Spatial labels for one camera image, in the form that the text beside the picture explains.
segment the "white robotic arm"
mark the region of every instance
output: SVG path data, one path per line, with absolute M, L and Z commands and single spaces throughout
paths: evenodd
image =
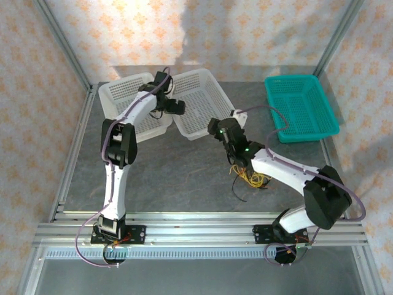
M 127 111 L 133 108 L 127 118 L 122 121 L 122 124 L 131 124 L 134 127 L 138 126 L 146 118 L 146 116 L 148 116 L 148 114 L 157 107 L 157 97 L 153 94 L 148 95 L 142 101 L 138 101 L 146 94 L 148 94 L 146 91 L 138 92 L 133 102 L 126 108 L 126 110 L 124 110 L 124 112 L 116 117 L 116 120 L 123 118 Z M 118 165 L 114 165 L 114 191 L 112 202 L 109 202 L 112 193 L 112 167 L 108 164 L 105 165 L 106 187 L 104 206 L 108 206 L 104 209 L 102 215 L 107 219 L 120 220 L 125 215 L 125 186 L 130 167 L 131 165 L 125 165 L 123 168 L 120 168 Z
M 306 171 L 342 184 L 337 171 L 327 165 L 320 169 L 296 163 L 273 152 L 270 152 L 271 155 L 264 145 L 247 140 L 242 129 L 246 117 L 247 115 L 236 110 L 231 118 L 211 119 L 208 131 L 223 142 L 227 157 L 234 164 L 247 171 L 269 175 L 304 196 L 304 205 L 285 210 L 272 224 L 277 242 L 310 226 L 330 229 L 351 205 L 351 197 L 339 187 Z
M 173 89 L 172 87 L 168 91 L 170 81 L 171 78 L 167 73 L 157 72 L 153 82 L 143 84 L 139 88 L 136 98 L 124 112 L 114 120 L 106 119 L 103 122 L 101 151 L 104 151 L 106 158 L 110 160 L 105 167 L 104 210 L 98 218 L 97 228 L 98 233 L 103 237 L 120 240 L 126 234 L 125 188 L 128 172 L 138 152 L 136 126 L 153 110 L 168 114 L 184 114 L 184 102 L 167 97 Z

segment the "gray floor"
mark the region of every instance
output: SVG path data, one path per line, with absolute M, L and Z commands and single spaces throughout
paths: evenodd
M 220 85 L 235 108 L 267 103 L 263 82 L 223 82 Z M 103 120 L 97 95 L 66 199 L 66 211 L 102 208 L 105 170 L 99 144 Z M 249 140 L 264 143 L 273 129 L 269 110 L 256 109 L 249 113 L 245 126 Z M 319 142 L 281 144 L 274 139 L 271 148 L 306 165 L 325 165 Z M 222 143 L 212 136 L 189 141 L 173 123 L 164 135 L 138 144 L 138 156 L 128 175 L 127 211 L 282 211 L 303 202 L 301 195 L 277 180 L 271 182 L 271 189 L 264 191 L 237 181 L 236 193 L 247 200 L 247 203 L 240 202 L 231 192 L 235 176 L 228 174 L 229 169 Z
M 261 259 L 129 260 L 119 269 L 46 260 L 37 295 L 361 295 L 351 247 L 313 248 L 291 267 Z

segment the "black mounting plate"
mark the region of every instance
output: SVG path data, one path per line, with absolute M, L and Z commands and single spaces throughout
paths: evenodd
M 131 234 L 131 239 L 122 242 L 122 245 L 145 244 L 146 238 L 146 226 L 125 226 L 125 235 Z M 114 240 L 108 239 L 107 236 L 98 232 L 98 226 L 93 226 L 93 232 L 91 233 L 90 244 L 111 244 Z
M 270 244 L 270 243 L 282 243 L 282 244 L 296 244 L 296 236 L 300 237 L 300 243 L 306 243 L 308 240 L 308 234 L 306 229 L 300 229 L 294 234 L 284 237 L 283 240 L 279 240 L 273 233 L 273 226 L 271 224 L 256 224 L 252 229 L 255 238 L 255 244 Z

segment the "patterned wall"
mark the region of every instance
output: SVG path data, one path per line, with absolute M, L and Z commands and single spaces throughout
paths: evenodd
M 392 32 L 391 1 L 365 1 L 322 79 L 341 121 L 333 162 L 367 207 L 364 225 L 386 294 L 393 294 Z
M 0 286 L 15 294 L 85 91 L 31 0 L 0 3 Z
M 311 74 L 349 2 L 49 0 L 91 83 L 163 65 L 219 81 Z

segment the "plastic basket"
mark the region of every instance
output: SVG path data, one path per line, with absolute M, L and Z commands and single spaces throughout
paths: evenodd
M 196 69 L 173 76 L 173 98 L 185 101 L 185 114 L 173 116 L 180 133 L 189 140 L 208 133 L 211 118 L 224 119 L 234 109 L 208 69 Z
M 288 120 L 289 128 L 278 133 L 282 143 L 317 141 L 340 131 L 338 122 L 317 77 L 277 76 L 265 79 L 268 102 Z M 271 112 L 276 128 L 285 123 Z
M 102 85 L 98 93 L 105 118 L 115 119 L 135 99 L 138 88 L 153 80 L 150 73 L 142 73 Z M 147 116 L 136 127 L 136 141 L 141 142 L 164 134 L 171 124 L 171 115 L 163 114 L 159 120 Z

